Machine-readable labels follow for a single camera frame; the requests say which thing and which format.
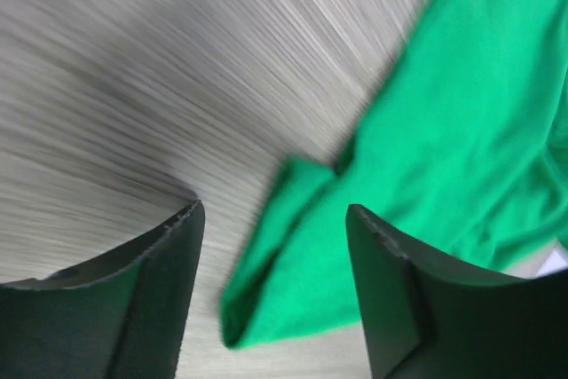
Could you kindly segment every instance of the fabric fold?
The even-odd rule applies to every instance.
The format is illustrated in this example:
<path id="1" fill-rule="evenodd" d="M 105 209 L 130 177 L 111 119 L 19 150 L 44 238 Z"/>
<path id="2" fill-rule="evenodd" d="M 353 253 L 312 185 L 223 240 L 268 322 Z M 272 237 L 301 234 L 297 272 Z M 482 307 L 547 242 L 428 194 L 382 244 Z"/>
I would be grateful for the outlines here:
<path id="1" fill-rule="evenodd" d="M 349 163 L 284 167 L 225 290 L 225 344 L 359 319 L 344 224 L 352 203 L 494 270 L 566 237 L 567 68 L 568 0 L 433 0 Z"/>

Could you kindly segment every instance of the green towel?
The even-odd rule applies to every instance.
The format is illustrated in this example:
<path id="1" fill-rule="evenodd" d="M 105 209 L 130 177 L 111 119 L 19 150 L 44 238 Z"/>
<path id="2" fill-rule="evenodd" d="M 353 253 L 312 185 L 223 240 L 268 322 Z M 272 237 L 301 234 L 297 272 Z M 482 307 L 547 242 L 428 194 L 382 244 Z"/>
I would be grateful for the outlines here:
<path id="1" fill-rule="evenodd" d="M 568 239 L 567 17 L 568 0 L 434 0 L 339 165 L 282 168 L 222 298 L 225 344 L 359 320 L 350 203 L 494 270 Z"/>

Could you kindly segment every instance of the wooden floor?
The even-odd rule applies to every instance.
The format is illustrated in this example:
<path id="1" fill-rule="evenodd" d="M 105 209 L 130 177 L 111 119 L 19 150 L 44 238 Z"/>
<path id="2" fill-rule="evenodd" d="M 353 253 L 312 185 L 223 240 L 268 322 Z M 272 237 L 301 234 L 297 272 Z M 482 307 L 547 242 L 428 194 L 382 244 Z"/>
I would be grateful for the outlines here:
<path id="1" fill-rule="evenodd" d="M 368 378 L 360 328 L 229 352 L 217 301 L 281 158 L 333 158 L 423 1 L 0 0 L 0 280 L 110 249 L 193 189 L 178 377 Z"/>

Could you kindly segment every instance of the wood grain texture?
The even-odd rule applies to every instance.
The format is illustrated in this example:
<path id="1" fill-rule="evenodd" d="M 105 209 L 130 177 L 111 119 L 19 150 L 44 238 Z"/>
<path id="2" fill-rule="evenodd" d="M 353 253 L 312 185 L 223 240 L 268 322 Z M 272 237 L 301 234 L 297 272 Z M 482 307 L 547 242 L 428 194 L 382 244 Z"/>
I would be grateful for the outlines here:
<path id="1" fill-rule="evenodd" d="M 422 0 L 0 0 L 0 280 L 208 223 L 178 377 L 369 377 L 360 328 L 229 352 L 217 303 L 272 174 L 330 162 Z"/>

